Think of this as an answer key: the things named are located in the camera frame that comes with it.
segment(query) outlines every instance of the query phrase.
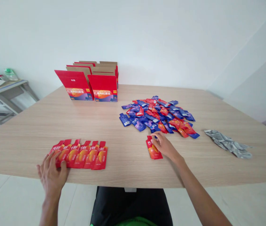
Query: left hand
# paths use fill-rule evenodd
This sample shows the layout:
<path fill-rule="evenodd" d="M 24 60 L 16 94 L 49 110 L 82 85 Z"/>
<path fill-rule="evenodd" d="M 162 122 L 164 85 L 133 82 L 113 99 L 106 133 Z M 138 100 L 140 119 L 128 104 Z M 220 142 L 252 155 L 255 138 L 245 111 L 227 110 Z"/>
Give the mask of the left hand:
<path fill-rule="evenodd" d="M 58 156 L 61 152 L 54 155 L 46 155 L 42 164 L 37 165 L 38 175 L 45 190 L 46 197 L 57 196 L 60 197 L 62 188 L 67 180 L 66 162 L 61 162 L 61 170 L 58 171 L 55 165 Z"/>

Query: open cardboard box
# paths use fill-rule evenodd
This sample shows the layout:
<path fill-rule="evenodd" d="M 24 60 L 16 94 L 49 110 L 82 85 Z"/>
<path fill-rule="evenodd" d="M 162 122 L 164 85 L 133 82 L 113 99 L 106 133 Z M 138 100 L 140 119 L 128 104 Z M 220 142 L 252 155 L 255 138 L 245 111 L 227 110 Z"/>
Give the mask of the open cardboard box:
<path fill-rule="evenodd" d="M 66 69 L 55 72 L 72 100 L 95 98 L 97 102 L 117 102 L 117 62 L 79 61 L 67 65 Z"/>
<path fill-rule="evenodd" d="M 55 73 L 72 100 L 94 100 L 93 90 L 83 71 L 55 70 Z"/>
<path fill-rule="evenodd" d="M 88 75 L 95 101 L 117 102 L 117 78 L 113 67 L 91 67 Z"/>

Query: white wall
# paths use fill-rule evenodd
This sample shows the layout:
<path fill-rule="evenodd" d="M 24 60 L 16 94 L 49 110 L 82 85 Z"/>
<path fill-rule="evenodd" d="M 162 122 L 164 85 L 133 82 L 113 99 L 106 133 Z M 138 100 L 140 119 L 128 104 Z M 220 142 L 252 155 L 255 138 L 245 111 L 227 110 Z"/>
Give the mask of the white wall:
<path fill-rule="evenodd" d="M 206 89 L 266 21 L 266 0 L 0 0 L 0 72 L 42 98 L 75 60 L 118 61 L 120 84 Z"/>
<path fill-rule="evenodd" d="M 221 98 L 234 92 L 266 63 L 266 21 L 208 88 Z"/>
<path fill-rule="evenodd" d="M 266 124 L 266 21 L 208 90 Z"/>
<path fill-rule="evenodd" d="M 266 63 L 224 101 L 257 121 L 266 121 Z"/>

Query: hand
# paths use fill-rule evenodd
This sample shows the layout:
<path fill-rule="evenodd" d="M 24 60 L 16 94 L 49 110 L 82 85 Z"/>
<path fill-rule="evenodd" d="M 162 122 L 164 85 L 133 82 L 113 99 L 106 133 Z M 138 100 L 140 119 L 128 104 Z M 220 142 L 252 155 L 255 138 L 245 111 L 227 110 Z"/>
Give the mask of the hand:
<path fill-rule="evenodd" d="M 151 134 L 152 136 L 152 143 L 155 145 L 155 147 L 164 155 L 166 155 L 168 158 L 170 158 L 172 161 L 174 161 L 176 158 L 181 157 L 181 155 L 177 152 L 177 150 L 173 147 L 171 142 L 164 136 L 162 132 L 154 132 Z"/>
<path fill-rule="evenodd" d="M 68 175 L 65 161 L 61 162 L 61 171 L 57 170 L 55 162 L 61 152 L 55 155 L 54 153 L 55 152 L 52 152 L 50 155 L 47 154 L 42 164 L 37 165 L 37 169 L 46 197 L 60 198 L 62 188 Z"/>

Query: person's leg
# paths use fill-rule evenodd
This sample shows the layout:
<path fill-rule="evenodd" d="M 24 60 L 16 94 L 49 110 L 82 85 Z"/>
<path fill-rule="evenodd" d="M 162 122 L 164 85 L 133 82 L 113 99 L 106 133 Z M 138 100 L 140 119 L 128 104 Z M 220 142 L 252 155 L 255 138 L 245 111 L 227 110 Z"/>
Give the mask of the person's leg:
<path fill-rule="evenodd" d="M 90 224 L 115 225 L 135 199 L 136 193 L 125 192 L 124 188 L 98 186 Z"/>
<path fill-rule="evenodd" d="M 134 201 L 110 223 L 116 225 L 134 217 L 143 217 L 158 226 L 172 226 L 173 222 L 164 190 L 137 188 Z"/>

